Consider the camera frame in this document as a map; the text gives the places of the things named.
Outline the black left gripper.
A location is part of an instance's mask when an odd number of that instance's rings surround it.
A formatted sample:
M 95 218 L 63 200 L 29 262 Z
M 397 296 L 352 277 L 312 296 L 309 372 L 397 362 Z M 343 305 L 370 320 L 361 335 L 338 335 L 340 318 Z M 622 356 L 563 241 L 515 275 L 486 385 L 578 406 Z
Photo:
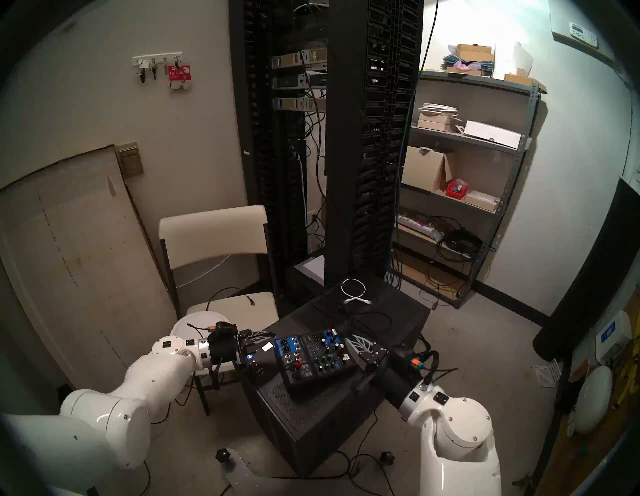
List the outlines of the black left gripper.
M 218 369 L 222 364 L 232 363 L 235 368 L 247 369 L 250 359 L 247 355 L 262 353 L 264 341 L 274 338 L 274 333 L 265 330 L 244 329 L 235 335 L 209 335 L 210 369 Z

